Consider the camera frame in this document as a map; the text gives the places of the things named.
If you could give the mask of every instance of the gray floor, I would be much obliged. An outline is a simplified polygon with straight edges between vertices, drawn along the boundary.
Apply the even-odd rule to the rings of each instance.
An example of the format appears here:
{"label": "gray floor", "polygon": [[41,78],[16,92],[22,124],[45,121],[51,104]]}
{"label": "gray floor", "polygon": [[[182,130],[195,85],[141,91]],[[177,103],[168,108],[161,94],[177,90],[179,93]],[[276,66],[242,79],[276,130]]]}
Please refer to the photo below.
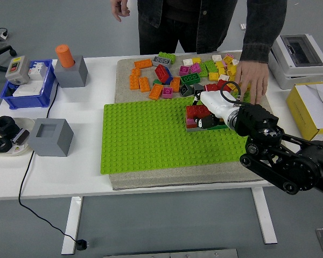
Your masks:
{"label": "gray floor", "polygon": [[[220,50],[241,48],[245,2],[238,1]],[[0,1],[0,27],[9,30],[6,44],[31,60],[55,59],[59,44],[85,57],[136,55],[136,1],[130,1],[130,10],[131,17],[118,23],[105,0],[5,0]],[[303,33],[312,34],[323,51],[323,1],[289,1],[282,34]],[[0,56],[0,65],[10,59],[8,53]],[[0,92],[4,82],[0,73]],[[90,246],[75,256],[236,248],[239,257],[323,257],[315,234],[323,228],[323,194],[311,190],[288,196],[270,187],[265,195],[277,245],[263,244],[249,189],[86,197],[78,236]],[[65,228],[69,198],[24,203]],[[60,257],[62,241],[58,231],[16,200],[0,201],[0,257]]]}

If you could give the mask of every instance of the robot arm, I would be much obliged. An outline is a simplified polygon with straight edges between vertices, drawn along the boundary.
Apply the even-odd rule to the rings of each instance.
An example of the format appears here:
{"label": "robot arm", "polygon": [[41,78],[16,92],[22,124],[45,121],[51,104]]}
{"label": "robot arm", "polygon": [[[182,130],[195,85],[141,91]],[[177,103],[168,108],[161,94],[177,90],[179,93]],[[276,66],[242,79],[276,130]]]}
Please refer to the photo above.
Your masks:
{"label": "robot arm", "polygon": [[[260,105],[235,100],[228,92],[202,92],[202,103],[216,118],[242,136],[248,136],[243,166],[288,194],[318,188],[323,191],[323,141],[307,141],[284,133],[278,118]],[[296,153],[283,141],[297,144]]]}

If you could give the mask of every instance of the orange cylinder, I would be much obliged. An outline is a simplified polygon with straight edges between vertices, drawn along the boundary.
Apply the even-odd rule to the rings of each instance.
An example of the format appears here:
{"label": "orange cylinder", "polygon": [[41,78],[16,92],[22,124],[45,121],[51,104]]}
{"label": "orange cylinder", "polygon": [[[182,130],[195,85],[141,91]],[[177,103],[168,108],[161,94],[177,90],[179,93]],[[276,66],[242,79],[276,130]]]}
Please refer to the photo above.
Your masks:
{"label": "orange cylinder", "polygon": [[56,47],[55,51],[62,67],[69,68],[74,66],[75,62],[67,45],[59,45]]}

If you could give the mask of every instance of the black pants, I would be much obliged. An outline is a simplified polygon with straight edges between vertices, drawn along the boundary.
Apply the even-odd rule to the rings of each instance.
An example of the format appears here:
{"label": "black pants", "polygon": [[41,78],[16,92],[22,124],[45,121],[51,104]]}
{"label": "black pants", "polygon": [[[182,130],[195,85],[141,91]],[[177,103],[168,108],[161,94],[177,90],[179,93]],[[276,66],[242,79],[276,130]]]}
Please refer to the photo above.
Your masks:
{"label": "black pants", "polygon": [[178,41],[184,52],[196,52],[197,24],[182,23],[162,18],[158,28],[145,22],[139,15],[140,55],[165,52],[173,54]]}

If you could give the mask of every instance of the white plate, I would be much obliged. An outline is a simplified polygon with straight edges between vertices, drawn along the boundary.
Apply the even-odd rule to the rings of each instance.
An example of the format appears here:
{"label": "white plate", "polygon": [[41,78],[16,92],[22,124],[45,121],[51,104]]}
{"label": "white plate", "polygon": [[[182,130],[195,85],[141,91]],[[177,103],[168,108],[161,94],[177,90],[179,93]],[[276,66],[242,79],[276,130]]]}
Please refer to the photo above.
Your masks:
{"label": "white plate", "polygon": [[[13,118],[16,124],[18,125],[19,128],[24,128],[27,129],[29,132],[32,131],[33,126],[34,126],[34,120],[30,118]],[[30,147],[25,141],[25,144],[23,145],[15,145],[13,144],[12,148],[5,153],[0,153],[1,156],[18,156],[22,155],[26,151],[28,151]]]}

